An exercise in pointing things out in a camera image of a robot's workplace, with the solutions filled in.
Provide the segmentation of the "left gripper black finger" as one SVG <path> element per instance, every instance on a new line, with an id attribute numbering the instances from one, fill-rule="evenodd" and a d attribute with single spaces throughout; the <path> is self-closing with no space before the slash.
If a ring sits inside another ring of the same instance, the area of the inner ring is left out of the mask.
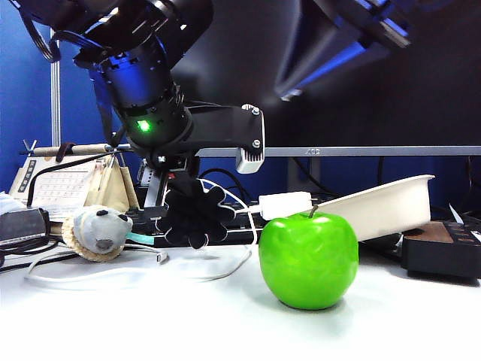
<path id="1" fill-rule="evenodd" d="M 144 216 L 148 220 L 160 220 L 167 215 L 168 206 L 165 204 L 167 188 L 167 175 L 154 175 L 151 178 L 144 201 Z"/>

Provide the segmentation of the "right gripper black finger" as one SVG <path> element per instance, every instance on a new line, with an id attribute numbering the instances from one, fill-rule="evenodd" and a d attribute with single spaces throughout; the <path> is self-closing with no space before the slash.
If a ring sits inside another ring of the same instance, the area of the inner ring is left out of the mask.
<path id="1" fill-rule="evenodd" d="M 321 77 L 342 67 L 360 66 L 375 55 L 376 43 L 362 39 L 324 39 L 312 44 L 295 41 L 280 69 L 280 98 L 294 96 Z"/>
<path id="2" fill-rule="evenodd" d="M 300 1 L 283 62 L 277 91 L 302 89 L 319 76 L 318 70 L 357 39 L 357 29 L 345 20 L 346 1 Z"/>

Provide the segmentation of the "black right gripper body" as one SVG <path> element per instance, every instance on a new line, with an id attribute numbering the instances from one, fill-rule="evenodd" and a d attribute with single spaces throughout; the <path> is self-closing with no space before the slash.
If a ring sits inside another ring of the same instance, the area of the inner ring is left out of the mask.
<path id="1" fill-rule="evenodd" d="M 410 46 L 410 35 L 395 1 L 315 1 L 332 20 L 344 20 L 361 33 L 366 42 L 389 49 Z"/>

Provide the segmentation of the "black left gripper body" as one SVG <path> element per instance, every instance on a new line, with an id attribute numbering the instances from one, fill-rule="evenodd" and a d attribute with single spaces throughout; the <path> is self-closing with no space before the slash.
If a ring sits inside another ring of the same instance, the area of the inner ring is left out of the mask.
<path id="1" fill-rule="evenodd" d="M 195 188 L 200 158 L 197 150 L 180 153 L 160 153 L 154 150 L 137 150 L 137 154 L 146 160 L 147 166 L 153 170 L 150 181 L 155 188 L 166 184 L 171 188 Z"/>

